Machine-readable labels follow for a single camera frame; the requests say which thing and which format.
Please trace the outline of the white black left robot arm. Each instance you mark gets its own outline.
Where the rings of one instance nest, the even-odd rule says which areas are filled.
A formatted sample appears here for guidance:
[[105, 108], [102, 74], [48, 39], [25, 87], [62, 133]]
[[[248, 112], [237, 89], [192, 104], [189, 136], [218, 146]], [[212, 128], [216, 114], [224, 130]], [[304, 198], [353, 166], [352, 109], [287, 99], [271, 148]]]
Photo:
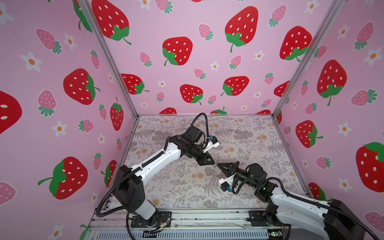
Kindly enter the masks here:
[[200, 129], [190, 126], [185, 133], [167, 138], [164, 148], [145, 161], [130, 168], [126, 165], [120, 167], [112, 194], [123, 209], [153, 225], [159, 211], [146, 198], [145, 185], [162, 169], [183, 156], [196, 160], [200, 166], [213, 165], [215, 161], [209, 150], [218, 147], [219, 141], [215, 136], [208, 136], [202, 144], [198, 144], [202, 135]]

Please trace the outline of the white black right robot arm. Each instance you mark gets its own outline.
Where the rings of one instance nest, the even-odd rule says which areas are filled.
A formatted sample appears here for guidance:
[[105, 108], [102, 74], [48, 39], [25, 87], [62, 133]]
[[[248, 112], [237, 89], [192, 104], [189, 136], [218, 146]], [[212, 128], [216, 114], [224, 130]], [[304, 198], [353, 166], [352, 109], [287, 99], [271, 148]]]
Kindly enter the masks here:
[[266, 222], [293, 225], [323, 237], [325, 240], [362, 240], [366, 230], [361, 221], [341, 201], [315, 200], [288, 192], [282, 181], [268, 177], [259, 164], [251, 164], [245, 170], [240, 163], [219, 163], [226, 176], [219, 180], [225, 192], [237, 195], [244, 185], [255, 190], [254, 195], [268, 203]]

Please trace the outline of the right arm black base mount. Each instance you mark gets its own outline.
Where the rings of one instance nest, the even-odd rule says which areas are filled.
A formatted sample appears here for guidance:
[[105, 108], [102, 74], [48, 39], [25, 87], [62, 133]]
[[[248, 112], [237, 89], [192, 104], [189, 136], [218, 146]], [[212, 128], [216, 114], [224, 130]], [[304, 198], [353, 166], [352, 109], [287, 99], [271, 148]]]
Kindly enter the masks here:
[[275, 214], [265, 211], [249, 211], [247, 222], [250, 222], [253, 227], [287, 227], [288, 224], [283, 224], [278, 220]]

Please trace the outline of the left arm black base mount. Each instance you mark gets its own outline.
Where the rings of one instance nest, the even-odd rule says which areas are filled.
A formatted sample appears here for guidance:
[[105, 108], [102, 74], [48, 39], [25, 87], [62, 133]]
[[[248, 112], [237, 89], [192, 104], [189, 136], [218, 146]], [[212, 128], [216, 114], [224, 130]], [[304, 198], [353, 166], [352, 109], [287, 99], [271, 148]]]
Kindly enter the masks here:
[[131, 220], [131, 228], [168, 228], [171, 226], [172, 212], [156, 211], [148, 220], [140, 215], [134, 216]]

